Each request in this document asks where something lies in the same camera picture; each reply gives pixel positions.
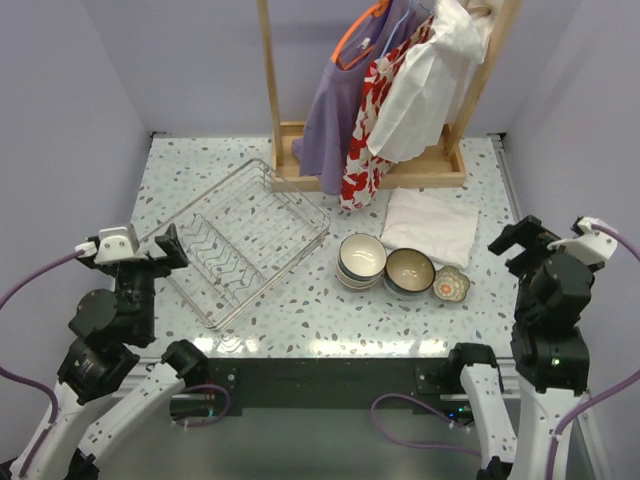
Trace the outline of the blue floral bowl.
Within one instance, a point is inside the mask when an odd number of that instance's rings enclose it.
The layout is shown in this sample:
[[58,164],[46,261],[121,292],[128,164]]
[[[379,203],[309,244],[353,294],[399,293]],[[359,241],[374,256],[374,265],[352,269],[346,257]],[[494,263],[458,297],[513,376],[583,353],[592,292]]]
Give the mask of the blue floral bowl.
[[435,276],[435,266],[426,255],[415,249],[401,248],[387,256],[383,280],[392,294],[424,294],[432,287]]

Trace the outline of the teal and white bowl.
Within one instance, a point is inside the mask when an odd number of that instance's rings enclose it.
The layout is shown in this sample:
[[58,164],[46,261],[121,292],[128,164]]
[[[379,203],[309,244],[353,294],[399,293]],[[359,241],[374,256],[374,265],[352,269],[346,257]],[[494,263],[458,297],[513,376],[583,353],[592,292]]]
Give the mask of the teal and white bowl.
[[337,265],[348,278],[366,282],[379,277],[386,266],[387,253],[382,243],[374,236],[355,233],[340,244]]

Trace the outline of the white ribbed bowl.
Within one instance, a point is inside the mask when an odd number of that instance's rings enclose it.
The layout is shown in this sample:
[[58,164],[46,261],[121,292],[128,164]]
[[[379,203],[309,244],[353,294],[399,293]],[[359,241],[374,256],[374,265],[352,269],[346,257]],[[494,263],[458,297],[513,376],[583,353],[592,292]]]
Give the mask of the white ribbed bowl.
[[394,294],[394,296],[397,300],[403,301],[403,302],[417,302],[417,301],[422,301],[425,298],[425,295],[423,293],[417,293],[417,294],[397,293],[397,294]]

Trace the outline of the beige bowl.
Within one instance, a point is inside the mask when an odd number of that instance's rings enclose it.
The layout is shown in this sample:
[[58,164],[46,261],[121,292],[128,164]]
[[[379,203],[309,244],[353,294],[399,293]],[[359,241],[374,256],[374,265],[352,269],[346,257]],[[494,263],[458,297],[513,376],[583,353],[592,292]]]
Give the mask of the beige bowl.
[[364,285],[364,284],[369,284],[369,283],[373,283],[375,282],[375,284],[377,283],[377,281],[379,280],[378,277],[374,277],[373,279],[369,279],[369,280],[356,280],[353,279],[351,277],[349,277],[348,275],[344,275],[343,272],[341,270],[336,272],[336,276],[338,278],[338,280],[341,283],[345,283],[345,284],[350,284],[350,285]]

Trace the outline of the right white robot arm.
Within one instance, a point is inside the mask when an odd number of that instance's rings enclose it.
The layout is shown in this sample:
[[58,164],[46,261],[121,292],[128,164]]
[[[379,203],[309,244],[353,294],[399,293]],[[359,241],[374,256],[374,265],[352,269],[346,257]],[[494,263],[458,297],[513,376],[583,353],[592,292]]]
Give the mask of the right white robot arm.
[[594,272],[560,245],[534,216],[506,226],[489,245],[501,255],[522,252],[506,267],[518,280],[511,333],[519,393],[519,424],[503,398],[497,358],[488,345],[458,343],[440,370],[465,393],[480,441],[479,479],[563,479],[569,442],[561,422],[587,389],[588,347],[577,323],[591,300]]

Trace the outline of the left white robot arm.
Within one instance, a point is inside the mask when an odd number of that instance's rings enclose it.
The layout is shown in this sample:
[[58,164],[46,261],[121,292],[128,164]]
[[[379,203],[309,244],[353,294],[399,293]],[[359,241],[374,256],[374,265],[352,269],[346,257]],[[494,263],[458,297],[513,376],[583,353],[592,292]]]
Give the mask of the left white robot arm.
[[25,450],[1,466],[4,479],[77,479],[97,475],[109,443],[121,439],[152,406],[180,392],[196,392],[207,380],[207,357],[192,342],[172,342],[153,370],[116,406],[109,405],[138,364],[133,347],[155,340],[155,282],[189,260],[175,225],[155,237],[163,254],[143,250],[132,225],[107,228],[76,246],[76,260],[114,280],[78,302],[68,327],[75,336],[53,387],[1,371],[3,378],[35,388],[49,406]]

